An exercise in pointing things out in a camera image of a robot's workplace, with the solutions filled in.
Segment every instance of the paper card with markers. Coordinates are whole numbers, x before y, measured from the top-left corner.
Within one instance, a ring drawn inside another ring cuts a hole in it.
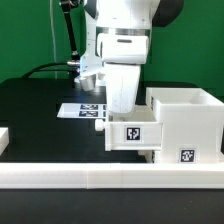
[[[58,118],[78,118],[78,119],[105,119],[105,104],[79,104],[63,103],[57,115]]]

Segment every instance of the white platform edge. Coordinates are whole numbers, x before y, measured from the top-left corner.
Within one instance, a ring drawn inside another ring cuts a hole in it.
[[[0,164],[1,189],[224,188],[220,164]]]

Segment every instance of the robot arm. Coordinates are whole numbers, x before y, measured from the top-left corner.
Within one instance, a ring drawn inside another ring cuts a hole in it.
[[[113,117],[132,114],[140,66],[147,60],[152,18],[159,2],[97,1],[97,54],[104,65],[107,109]]]
[[[66,10],[70,11],[82,3],[81,0],[60,1],[65,15]],[[150,48],[153,17],[156,17],[156,25],[166,26],[182,10],[183,2],[84,0],[87,45],[80,59],[80,84],[88,91],[94,88],[96,76],[106,77],[107,108],[111,116],[122,118],[132,114],[140,66],[146,63]]]

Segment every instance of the black table surface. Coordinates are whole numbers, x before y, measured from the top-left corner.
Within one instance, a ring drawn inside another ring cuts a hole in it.
[[[194,87],[185,83],[145,86]],[[10,79],[0,84],[0,127],[10,144],[1,162],[136,162],[135,152],[105,152],[93,120],[57,119],[61,103],[105,103],[105,89],[84,93],[68,80]],[[0,223],[224,223],[224,191],[200,189],[0,190]]]

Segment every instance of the open white box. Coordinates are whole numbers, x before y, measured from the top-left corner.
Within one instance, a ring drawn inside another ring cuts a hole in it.
[[[224,104],[198,88],[147,88],[146,105],[104,123],[106,150],[138,150],[154,163],[222,161]]]

